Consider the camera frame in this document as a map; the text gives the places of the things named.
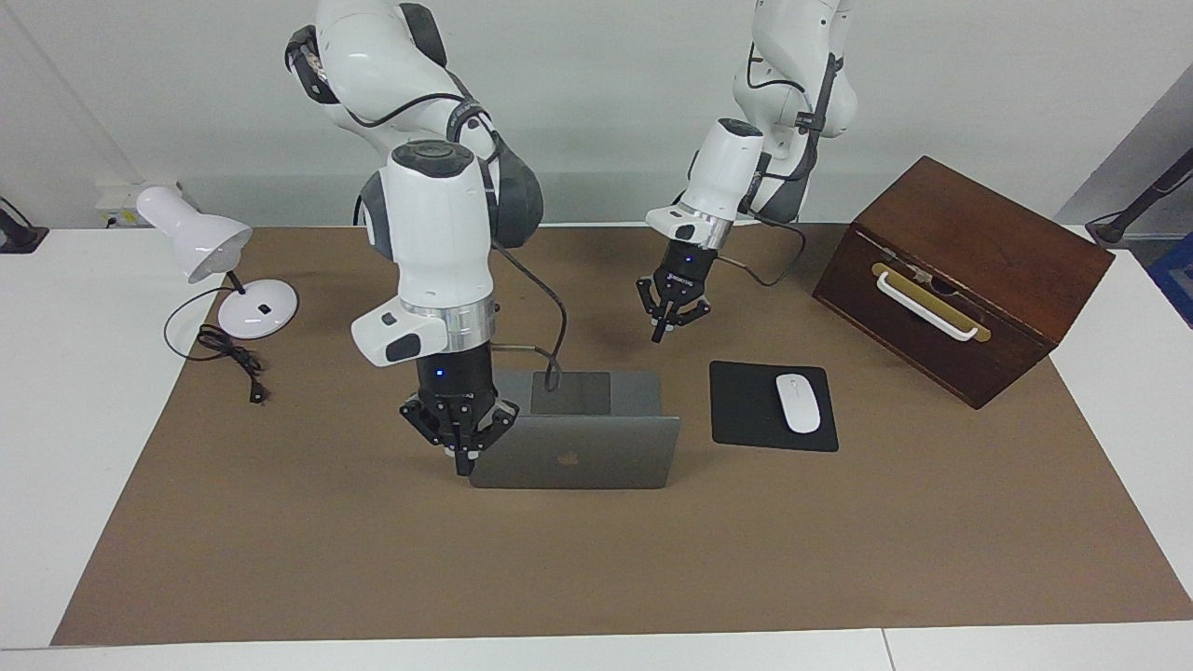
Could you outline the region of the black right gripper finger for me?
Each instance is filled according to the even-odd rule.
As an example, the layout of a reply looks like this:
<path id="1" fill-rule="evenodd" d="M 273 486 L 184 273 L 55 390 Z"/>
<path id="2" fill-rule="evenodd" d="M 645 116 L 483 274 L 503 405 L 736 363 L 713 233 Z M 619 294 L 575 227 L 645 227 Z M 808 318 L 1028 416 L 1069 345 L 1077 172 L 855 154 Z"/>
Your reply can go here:
<path id="1" fill-rule="evenodd" d="M 464 433 L 465 478 L 472 475 L 474 466 L 478 462 L 481 454 L 489 450 L 515 424 L 519 415 L 519 404 L 497 399 L 493 407 L 486 412 L 486 415 L 474 417 L 478 424 Z"/>
<path id="2" fill-rule="evenodd" d="M 426 410 L 422 401 L 404 401 L 400 406 L 400 415 L 431 445 L 440 447 L 453 458 L 456 475 L 466 476 L 466 454 L 459 451 L 451 423 L 447 423 L 446 429 L 441 429 L 439 417 Z"/>

